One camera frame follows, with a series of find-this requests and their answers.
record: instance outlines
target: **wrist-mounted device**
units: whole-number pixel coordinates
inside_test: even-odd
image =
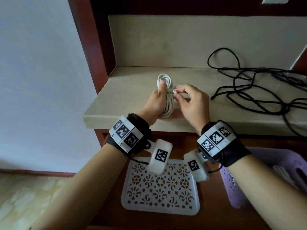
[[[198,149],[184,155],[184,160],[197,182],[205,181],[208,174],[220,170],[222,166],[228,167],[251,153],[237,139],[233,129],[223,121],[206,124],[197,142]],[[207,160],[212,164],[219,162],[221,167],[218,170],[208,171],[204,164]]]
[[[155,143],[148,123],[136,114],[129,114],[127,118],[121,116],[115,125],[109,130],[110,137],[107,143],[113,145],[133,161],[147,165],[148,170],[162,174],[169,159],[173,145],[162,139]],[[149,163],[137,161],[131,157],[142,150],[151,153]]]

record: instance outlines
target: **marble floor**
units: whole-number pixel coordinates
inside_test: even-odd
[[[0,174],[0,229],[28,230],[68,179]]]

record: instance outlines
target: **tangled black cable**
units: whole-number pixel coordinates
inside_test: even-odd
[[[222,67],[222,68],[217,68],[217,67],[213,67],[209,64],[209,60],[211,58],[211,56],[215,53],[217,53],[218,51],[220,50],[227,50],[229,52],[231,52],[237,62],[238,62],[238,68],[228,68],[228,67]],[[237,106],[241,107],[242,109],[244,110],[248,110],[248,111],[251,111],[251,112],[256,112],[256,113],[261,113],[261,114],[267,114],[267,115],[281,115],[283,120],[285,121],[286,125],[288,126],[288,128],[297,136],[302,136],[304,137],[303,135],[301,135],[300,133],[298,133],[297,131],[295,131],[293,129],[293,127],[290,125],[289,121],[287,120],[286,118],[286,114],[289,113],[290,109],[291,108],[299,108],[299,109],[305,109],[307,110],[307,103],[304,103],[302,101],[307,101],[307,98],[296,98],[294,100],[292,100],[290,103],[285,103],[279,96],[277,96],[275,93],[273,93],[272,91],[266,89],[266,88],[263,88],[259,85],[255,85],[254,84],[254,81],[255,81],[255,77],[257,74],[259,73],[269,73],[271,74],[272,77],[274,77],[275,79],[279,80],[279,81],[282,81],[282,82],[285,82],[289,85],[292,85],[298,89],[301,89],[305,92],[307,92],[307,77],[301,73],[298,73],[296,71],[293,71],[293,70],[284,70],[284,69],[276,69],[276,68],[263,68],[263,67],[260,67],[260,68],[241,68],[240,66],[240,61],[239,61],[239,58],[237,57],[237,55],[230,49],[228,48],[225,48],[225,47],[222,47],[222,48],[219,48],[217,50],[215,50],[208,58],[208,66],[210,68],[213,68],[213,69],[217,69],[217,71],[227,77],[230,77],[230,78],[233,78],[233,85],[232,86],[221,86],[217,89],[217,91],[215,92],[215,94],[211,97],[211,100],[215,99],[217,96],[219,95],[222,95],[222,94],[226,94],[226,97],[232,101],[234,104],[236,104]],[[231,71],[236,71],[238,72],[238,74],[236,76],[231,76],[223,71],[228,71],[228,70],[231,70]],[[249,77],[248,75],[245,74],[245,72],[254,72],[254,75],[253,77]],[[306,80],[302,80],[302,79],[298,79],[298,78],[295,78],[295,77],[291,77],[291,76],[288,76],[286,75],[286,73],[291,73],[291,74],[297,74],[297,75],[303,75],[306,77]],[[237,79],[242,79],[242,80],[245,80],[245,81],[251,81],[250,84],[246,84],[246,85],[236,85],[236,80]],[[248,95],[247,93],[243,92],[244,90],[248,90],[252,87],[257,87],[257,88],[260,88],[266,92],[269,92],[270,94],[272,94],[278,101],[266,101],[266,100],[256,100],[254,99],[252,96]],[[230,91],[224,91],[224,92],[219,92],[221,89],[225,89],[225,88],[232,88],[233,90],[230,90]],[[261,110],[257,110],[257,109],[251,109],[251,108],[248,108],[248,107],[245,107],[239,103],[237,103],[235,100],[233,100],[230,95],[231,94],[236,94],[238,95],[240,98],[243,98],[247,101],[251,101],[253,102],[254,104],[256,104]],[[269,111],[268,109],[266,109],[265,107],[263,107],[261,104],[262,103],[271,103],[271,104],[280,104],[281,108],[279,111],[276,111],[276,112],[273,112],[273,111]]]

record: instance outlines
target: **white perforated tray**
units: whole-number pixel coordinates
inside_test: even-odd
[[[149,157],[136,157],[149,162]],[[196,215],[199,199],[196,181],[184,160],[169,159],[162,175],[147,170],[147,166],[130,161],[122,191],[124,208],[178,215]]]

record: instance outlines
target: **purple plastic basket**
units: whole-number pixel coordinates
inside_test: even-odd
[[[307,174],[307,162],[299,154],[288,149],[256,147],[246,148],[268,166],[282,166],[288,172],[292,180],[296,182],[297,187],[307,195],[307,185],[296,171],[297,169],[301,169],[304,174]],[[249,204],[247,197],[241,191],[238,184],[236,183],[235,186],[233,185],[232,177],[230,176],[227,168],[223,167],[220,172],[231,205],[234,208],[241,208]]]

